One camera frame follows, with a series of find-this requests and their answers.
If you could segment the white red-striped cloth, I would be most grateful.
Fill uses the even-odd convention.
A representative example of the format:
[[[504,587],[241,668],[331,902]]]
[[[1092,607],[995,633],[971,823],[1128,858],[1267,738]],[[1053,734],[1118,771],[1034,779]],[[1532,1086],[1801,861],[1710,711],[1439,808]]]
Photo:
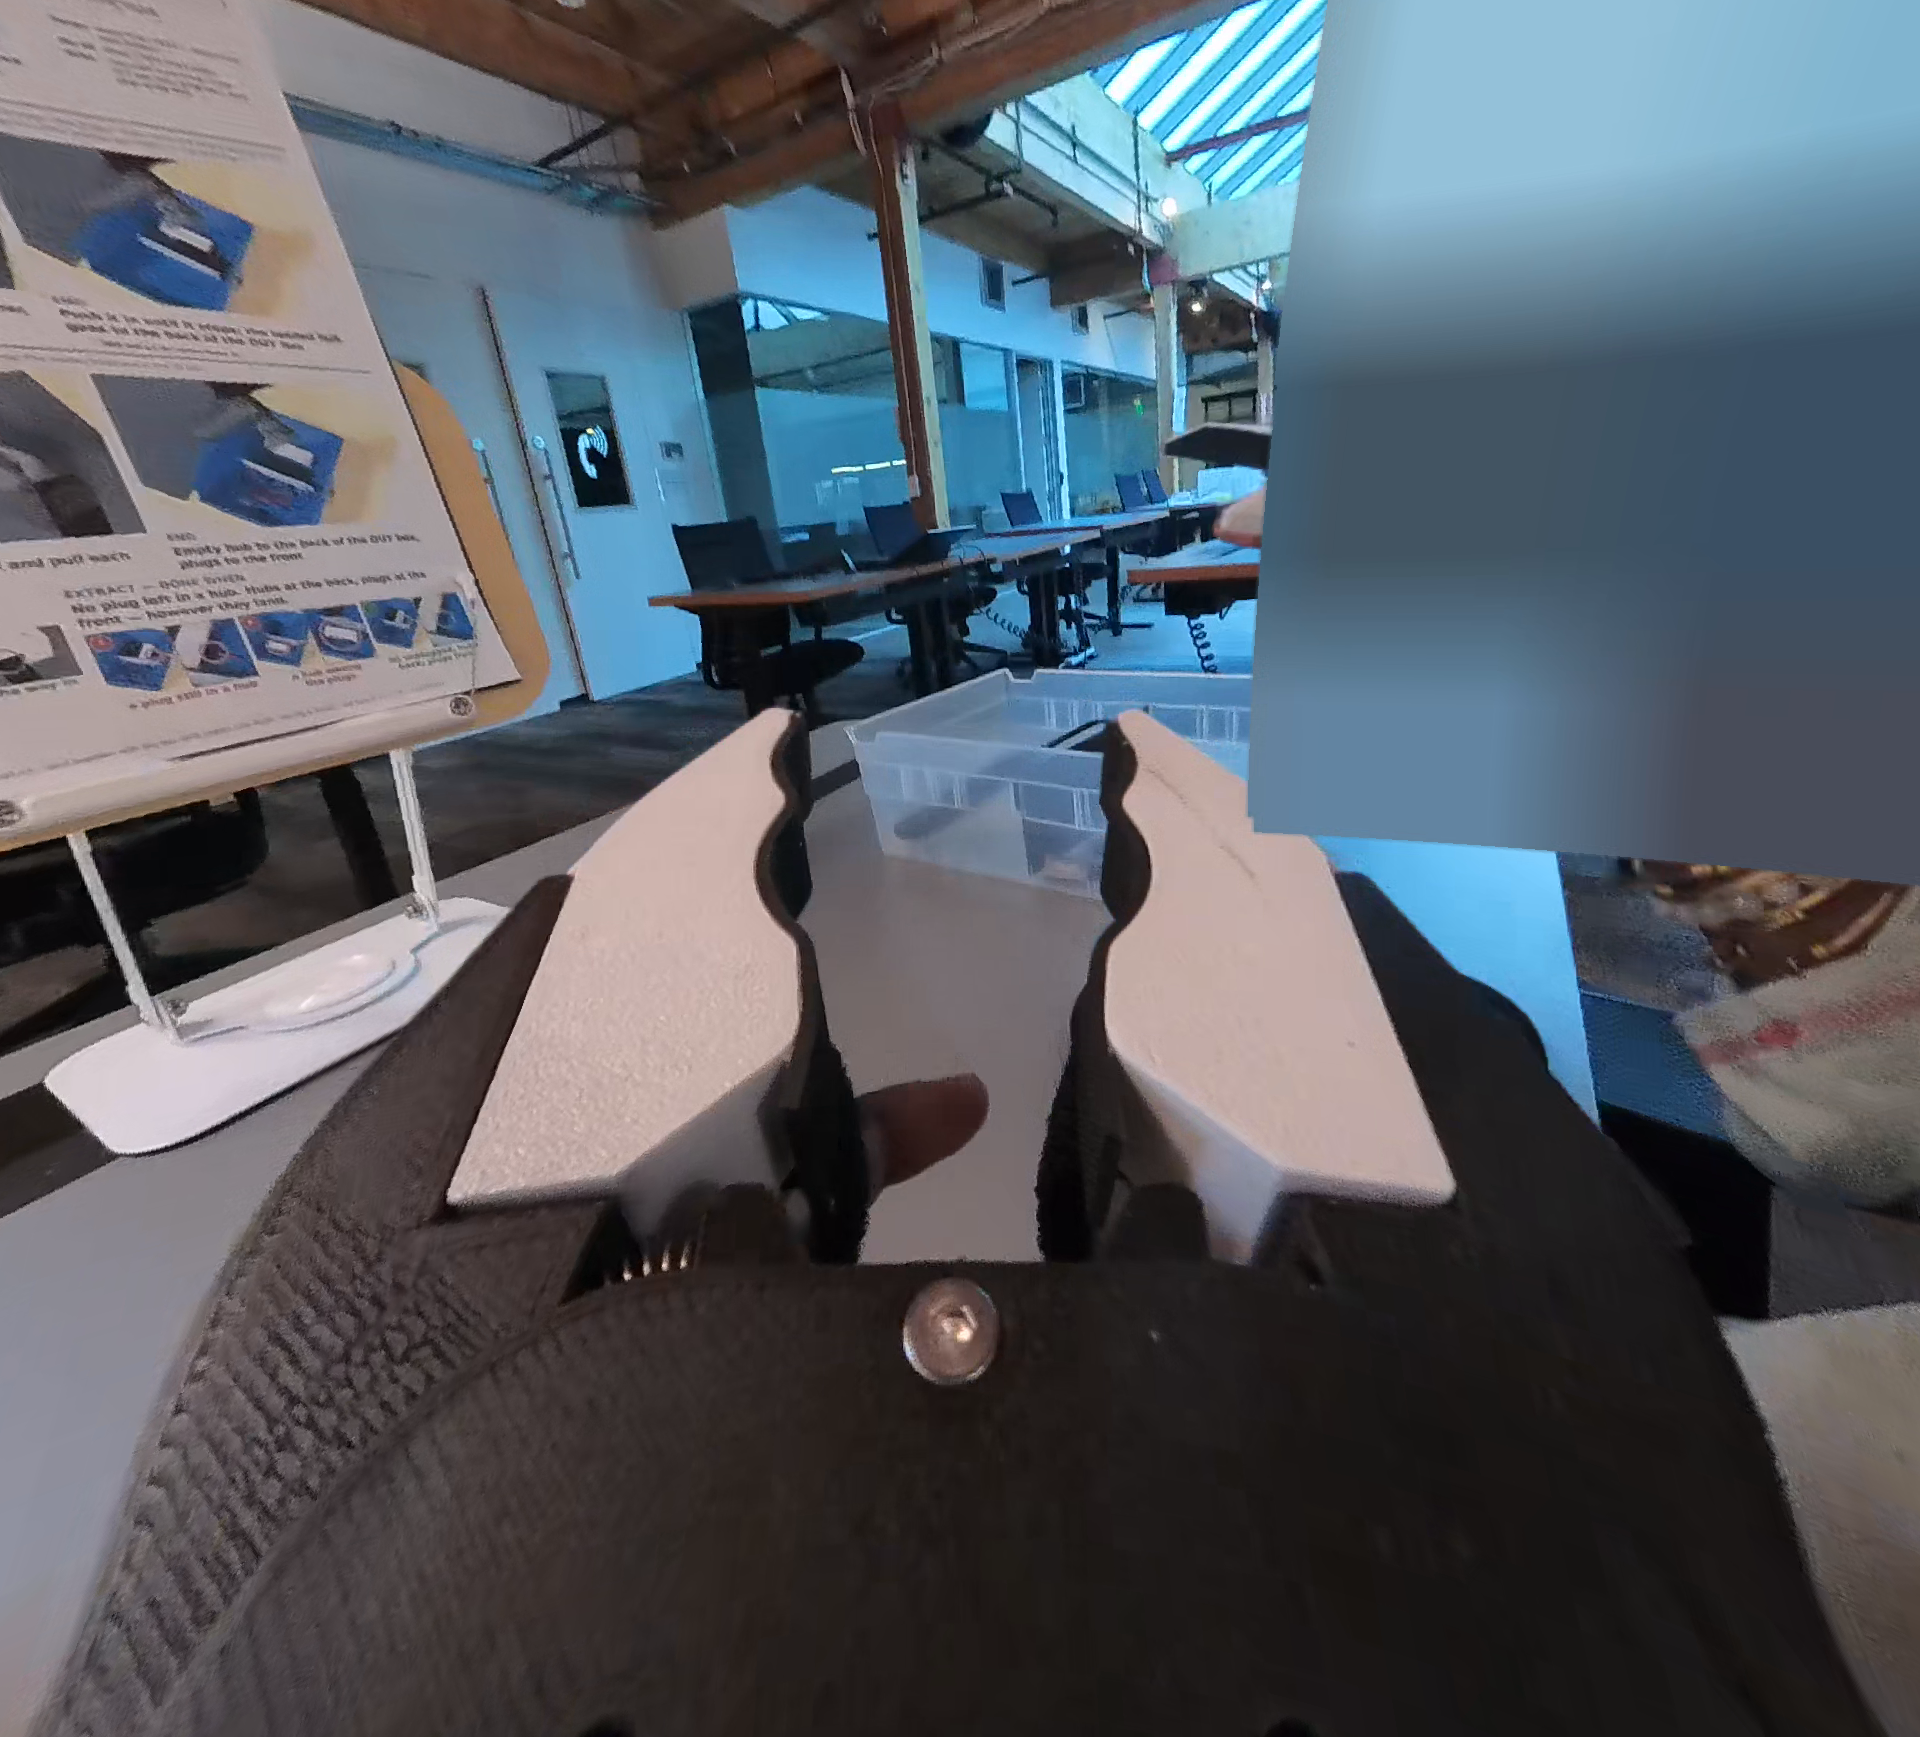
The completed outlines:
[[[1787,1185],[1916,1207],[1914,958],[1855,957],[1677,1016],[1738,1148]]]

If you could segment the wooden pillar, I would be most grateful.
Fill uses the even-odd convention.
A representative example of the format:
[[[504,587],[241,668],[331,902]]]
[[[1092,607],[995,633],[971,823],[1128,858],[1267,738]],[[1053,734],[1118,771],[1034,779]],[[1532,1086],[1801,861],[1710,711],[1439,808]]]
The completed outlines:
[[[859,130],[874,176],[876,247],[895,369],[908,503],[924,528],[948,525],[939,371],[926,301],[918,153],[897,102],[866,105]]]

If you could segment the white door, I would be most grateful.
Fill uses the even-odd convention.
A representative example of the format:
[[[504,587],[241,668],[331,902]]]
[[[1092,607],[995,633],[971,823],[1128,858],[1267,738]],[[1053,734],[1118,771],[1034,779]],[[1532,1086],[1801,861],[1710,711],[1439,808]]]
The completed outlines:
[[[537,714],[550,714],[566,704],[589,700],[589,676],[565,593],[565,551],[558,548],[550,518],[545,512],[541,497],[545,475],[537,465],[511,357],[507,355],[509,349],[498,327],[500,316],[486,284],[475,287],[475,303],[493,357],[493,382],[498,391],[504,428],[498,438],[502,454],[490,457],[488,465],[494,494],[500,503],[500,521],[534,603],[550,658],[548,676],[534,711]]]

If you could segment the pale cloth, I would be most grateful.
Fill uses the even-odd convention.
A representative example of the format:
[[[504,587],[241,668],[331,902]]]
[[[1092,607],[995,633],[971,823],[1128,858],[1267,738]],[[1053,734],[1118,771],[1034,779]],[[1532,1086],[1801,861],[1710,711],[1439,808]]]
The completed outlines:
[[[1919,1307],[1727,1320],[1840,1651],[1886,1732],[1919,1731]]]

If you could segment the clear plastic bin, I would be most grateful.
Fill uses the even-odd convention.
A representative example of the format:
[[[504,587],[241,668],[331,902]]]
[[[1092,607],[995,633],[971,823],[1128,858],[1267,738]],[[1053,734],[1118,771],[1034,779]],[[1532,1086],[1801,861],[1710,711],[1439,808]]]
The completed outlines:
[[[1234,672],[995,671],[848,738],[886,857],[1096,898],[1108,723],[1140,711],[1246,777],[1253,689]]]

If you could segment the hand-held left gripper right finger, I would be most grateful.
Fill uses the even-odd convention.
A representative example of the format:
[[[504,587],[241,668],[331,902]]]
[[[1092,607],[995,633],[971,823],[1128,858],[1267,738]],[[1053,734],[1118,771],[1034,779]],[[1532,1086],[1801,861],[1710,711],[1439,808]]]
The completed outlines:
[[[1439,1208],[1456,1175],[1329,857],[1147,712],[1104,724],[1096,940],[1037,1175],[1043,1258],[1130,1213],[1249,1265],[1311,1201]]]

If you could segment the black phone icon sign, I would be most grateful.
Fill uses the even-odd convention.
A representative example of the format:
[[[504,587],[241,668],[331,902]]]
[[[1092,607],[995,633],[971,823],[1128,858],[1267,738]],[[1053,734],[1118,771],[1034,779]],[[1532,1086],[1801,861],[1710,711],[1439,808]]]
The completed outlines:
[[[545,372],[572,501],[581,511],[634,503],[606,376]]]

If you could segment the printed instruction poster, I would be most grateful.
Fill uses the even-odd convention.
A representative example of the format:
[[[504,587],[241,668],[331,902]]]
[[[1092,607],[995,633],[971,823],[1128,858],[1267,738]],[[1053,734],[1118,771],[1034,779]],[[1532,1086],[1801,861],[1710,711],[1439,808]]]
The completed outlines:
[[[248,0],[2,0],[2,801],[514,663]]]

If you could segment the white acrylic poster stand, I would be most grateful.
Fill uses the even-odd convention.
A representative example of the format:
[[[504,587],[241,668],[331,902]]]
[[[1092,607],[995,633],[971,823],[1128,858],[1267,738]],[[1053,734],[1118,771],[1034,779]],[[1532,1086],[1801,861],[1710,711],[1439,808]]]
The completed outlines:
[[[413,894],[398,915],[197,1002],[157,996],[87,832],[65,841],[101,915],[139,1024],[56,1062],[44,1085],[114,1156],[178,1148],[409,1024],[502,922],[441,896],[415,753],[390,753]]]

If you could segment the wood-top office desk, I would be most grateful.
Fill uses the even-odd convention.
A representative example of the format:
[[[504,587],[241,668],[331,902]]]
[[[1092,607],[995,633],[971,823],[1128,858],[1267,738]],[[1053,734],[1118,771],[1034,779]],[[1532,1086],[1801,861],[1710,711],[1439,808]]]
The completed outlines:
[[[1019,527],[965,543],[960,563],[966,572],[1020,589],[1028,614],[1022,653],[1037,668],[1073,668],[1096,654],[1101,633],[1126,633],[1123,561],[1147,556],[1175,535],[1175,516],[1166,506],[1153,506]],[[1104,593],[1104,609],[1069,625],[1065,605],[1090,587]]]
[[[790,620],[819,617],[828,603],[871,601],[906,618],[908,682],[914,696],[935,695],[957,681],[957,653],[948,623],[948,593],[960,589],[965,565],[937,561],[918,566],[888,566],[854,572],[804,572],[767,578],[747,587],[665,593],[649,601],[657,610],[679,610],[701,625],[703,681],[741,696],[749,717],[767,708],[812,704],[806,693],[786,693],[772,663],[772,649],[757,643],[761,612]]]
[[[1172,618],[1210,620],[1258,599],[1260,563],[1258,548],[1209,540],[1130,565],[1126,585],[1159,593]]]

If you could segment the black office chair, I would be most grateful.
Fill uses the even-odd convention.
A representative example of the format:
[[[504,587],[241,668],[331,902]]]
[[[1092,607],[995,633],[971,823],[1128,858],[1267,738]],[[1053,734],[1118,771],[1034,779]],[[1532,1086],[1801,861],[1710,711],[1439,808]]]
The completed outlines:
[[[781,575],[755,518],[675,525],[672,535],[692,593],[753,589]],[[786,707],[820,727],[820,684],[864,658],[859,643],[828,634],[833,623],[848,614],[834,603],[801,612],[786,605],[757,605],[695,614],[703,684],[739,695],[750,717]]]
[[[876,554],[893,566],[946,563],[965,547],[981,539],[976,525],[939,525],[924,527],[908,503],[871,503],[863,508],[868,535],[874,540]],[[971,575],[960,571],[948,581],[945,594],[946,628],[953,650],[958,658],[978,654],[971,636],[971,620],[976,609]]]

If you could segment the person's left hand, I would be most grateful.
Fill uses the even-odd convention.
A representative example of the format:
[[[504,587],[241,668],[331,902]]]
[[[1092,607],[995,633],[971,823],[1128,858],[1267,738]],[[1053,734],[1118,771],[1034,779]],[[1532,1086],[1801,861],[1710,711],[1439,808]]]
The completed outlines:
[[[972,1072],[888,1085],[859,1101],[871,1188],[883,1192],[968,1148],[990,1092]]]

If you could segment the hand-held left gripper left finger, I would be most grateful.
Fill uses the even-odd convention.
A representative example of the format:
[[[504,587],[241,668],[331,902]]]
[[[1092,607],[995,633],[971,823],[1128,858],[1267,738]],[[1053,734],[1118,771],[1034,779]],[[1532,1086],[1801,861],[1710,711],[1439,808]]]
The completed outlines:
[[[801,925],[811,775],[804,720],[767,711],[572,865],[448,1205],[613,1198],[663,1243],[762,1186],[819,1261],[859,1255],[868,1150]]]

